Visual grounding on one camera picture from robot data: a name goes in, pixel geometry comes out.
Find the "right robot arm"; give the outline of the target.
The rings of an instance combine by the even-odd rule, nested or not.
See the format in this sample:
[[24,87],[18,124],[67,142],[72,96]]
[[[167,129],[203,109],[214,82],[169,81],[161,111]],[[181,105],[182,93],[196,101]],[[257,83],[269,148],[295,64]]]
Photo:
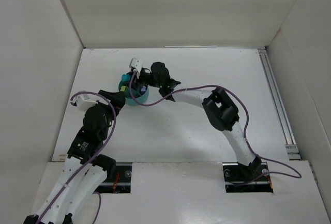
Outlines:
[[162,62],[155,62],[147,70],[141,65],[132,67],[132,87],[151,86],[159,89],[162,100],[187,103],[202,108],[210,124],[221,131],[233,149],[238,167],[246,177],[256,174],[261,160],[247,144],[244,132],[239,124],[239,109],[229,96],[229,91],[212,86],[211,91],[203,87],[181,88],[180,82],[170,77]]

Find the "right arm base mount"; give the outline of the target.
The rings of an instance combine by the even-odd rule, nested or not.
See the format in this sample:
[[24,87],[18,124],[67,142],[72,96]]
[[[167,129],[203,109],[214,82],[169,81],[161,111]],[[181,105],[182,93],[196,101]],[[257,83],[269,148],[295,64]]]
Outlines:
[[223,163],[222,168],[226,193],[274,192],[269,175],[256,179],[268,171],[266,162],[263,162],[253,175],[244,172],[237,163]]

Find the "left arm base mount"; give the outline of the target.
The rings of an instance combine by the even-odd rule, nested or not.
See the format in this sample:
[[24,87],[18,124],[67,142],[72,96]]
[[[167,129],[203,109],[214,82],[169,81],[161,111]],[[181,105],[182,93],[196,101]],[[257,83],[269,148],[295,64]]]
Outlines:
[[119,162],[112,177],[108,177],[96,189],[98,193],[121,194],[131,192],[132,163]]

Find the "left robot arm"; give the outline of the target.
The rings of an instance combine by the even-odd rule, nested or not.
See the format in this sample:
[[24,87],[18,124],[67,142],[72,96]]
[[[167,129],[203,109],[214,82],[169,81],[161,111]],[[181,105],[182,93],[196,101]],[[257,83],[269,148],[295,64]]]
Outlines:
[[84,111],[83,125],[65,158],[61,175],[42,207],[25,218],[24,223],[73,223],[75,214],[87,198],[116,169],[116,161],[101,151],[108,144],[116,118],[126,103],[124,92],[80,91],[70,104]]

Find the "teal rounded lego piece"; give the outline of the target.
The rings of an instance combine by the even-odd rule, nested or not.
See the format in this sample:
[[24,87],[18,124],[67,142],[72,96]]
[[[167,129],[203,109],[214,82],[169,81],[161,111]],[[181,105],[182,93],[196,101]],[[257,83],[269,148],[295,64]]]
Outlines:
[[130,75],[130,74],[123,74],[122,77],[121,77],[121,80],[122,80],[124,83],[130,82],[130,80],[131,80],[131,75]]

